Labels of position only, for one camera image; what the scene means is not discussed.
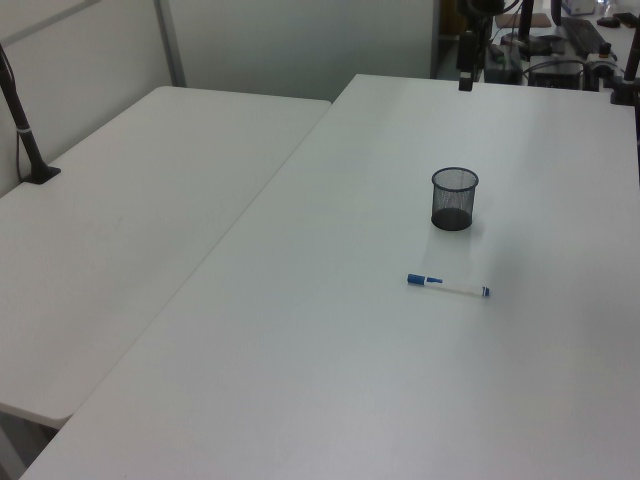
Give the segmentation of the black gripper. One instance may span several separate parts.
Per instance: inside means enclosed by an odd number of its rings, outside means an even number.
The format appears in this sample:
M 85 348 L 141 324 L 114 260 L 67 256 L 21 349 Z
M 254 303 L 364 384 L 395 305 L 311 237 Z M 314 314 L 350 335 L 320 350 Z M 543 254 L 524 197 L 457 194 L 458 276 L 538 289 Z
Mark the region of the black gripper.
M 505 8 L 503 0 L 467 0 L 468 26 L 471 31 L 466 31 L 459 37 L 457 69 L 459 71 L 458 90 L 470 92 L 474 79 L 479 80 L 485 65 L 487 36 L 486 31 L 481 30 L 492 23 L 492 19 L 500 15 Z M 478 31 L 477 48 L 475 58 L 475 34 Z

